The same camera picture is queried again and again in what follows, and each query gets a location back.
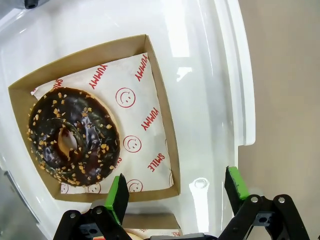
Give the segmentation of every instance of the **black knob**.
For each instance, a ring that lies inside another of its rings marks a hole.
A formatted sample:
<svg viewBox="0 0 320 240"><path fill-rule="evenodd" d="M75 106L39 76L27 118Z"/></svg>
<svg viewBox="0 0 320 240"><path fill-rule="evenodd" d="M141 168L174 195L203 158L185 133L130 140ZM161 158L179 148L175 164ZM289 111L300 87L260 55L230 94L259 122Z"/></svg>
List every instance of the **black knob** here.
<svg viewBox="0 0 320 240"><path fill-rule="evenodd" d="M24 0L24 6L26 9L34 9L38 6L39 0Z"/></svg>

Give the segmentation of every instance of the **screw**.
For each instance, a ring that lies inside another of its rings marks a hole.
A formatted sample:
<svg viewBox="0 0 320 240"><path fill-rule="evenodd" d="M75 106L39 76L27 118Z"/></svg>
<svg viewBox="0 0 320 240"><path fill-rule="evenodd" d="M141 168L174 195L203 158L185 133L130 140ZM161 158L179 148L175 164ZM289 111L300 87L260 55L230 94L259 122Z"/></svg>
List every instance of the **screw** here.
<svg viewBox="0 0 320 240"><path fill-rule="evenodd" d="M257 203L257 202L258 202L258 198L257 198L256 196L253 196L253 197L251 198L251 202Z"/></svg>
<svg viewBox="0 0 320 240"><path fill-rule="evenodd" d="M279 203L281 203L281 204L283 204L283 203L285 202L285 198L284 198L284 197L282 197L282 196L281 196L281 197L279 197L279 199L278 199L278 200L279 200Z"/></svg>

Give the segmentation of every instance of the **chocolate glazed donut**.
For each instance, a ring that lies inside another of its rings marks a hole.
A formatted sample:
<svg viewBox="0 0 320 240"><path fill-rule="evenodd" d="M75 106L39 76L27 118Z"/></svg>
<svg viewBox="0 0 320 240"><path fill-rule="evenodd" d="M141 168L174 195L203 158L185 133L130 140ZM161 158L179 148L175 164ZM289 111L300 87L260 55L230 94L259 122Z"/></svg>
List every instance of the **chocolate glazed donut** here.
<svg viewBox="0 0 320 240"><path fill-rule="evenodd" d="M31 111L27 132L40 168L72 186L106 178L120 154L119 133L110 115L85 91L62 87L46 93ZM76 149L63 150L61 135L66 133L75 138Z"/></svg>

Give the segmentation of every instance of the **white plastic tray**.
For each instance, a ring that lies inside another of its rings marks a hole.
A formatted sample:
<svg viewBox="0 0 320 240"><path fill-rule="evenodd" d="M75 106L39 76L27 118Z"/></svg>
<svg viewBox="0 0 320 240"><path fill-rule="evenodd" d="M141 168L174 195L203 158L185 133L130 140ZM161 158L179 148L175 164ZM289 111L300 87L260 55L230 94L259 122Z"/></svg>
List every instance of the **white plastic tray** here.
<svg viewBox="0 0 320 240"><path fill-rule="evenodd" d="M218 236L232 217L225 167L255 141L251 62L236 0L51 0L0 21L0 166L52 239L62 214L89 203L51 197L27 153L8 86L54 60L148 34L162 72L179 151L181 195L130 203L130 213L173 212L184 234Z"/></svg>

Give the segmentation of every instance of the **beige floor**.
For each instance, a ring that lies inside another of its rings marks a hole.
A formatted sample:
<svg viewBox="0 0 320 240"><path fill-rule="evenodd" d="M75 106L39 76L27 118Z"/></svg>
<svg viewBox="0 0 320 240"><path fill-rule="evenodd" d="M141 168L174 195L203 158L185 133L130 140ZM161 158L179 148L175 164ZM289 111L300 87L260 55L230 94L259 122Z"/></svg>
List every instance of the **beige floor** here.
<svg viewBox="0 0 320 240"><path fill-rule="evenodd" d="M320 0L239 0L250 49L256 142L239 149L248 187L289 194L320 235ZM249 239L270 239L253 232Z"/></svg>

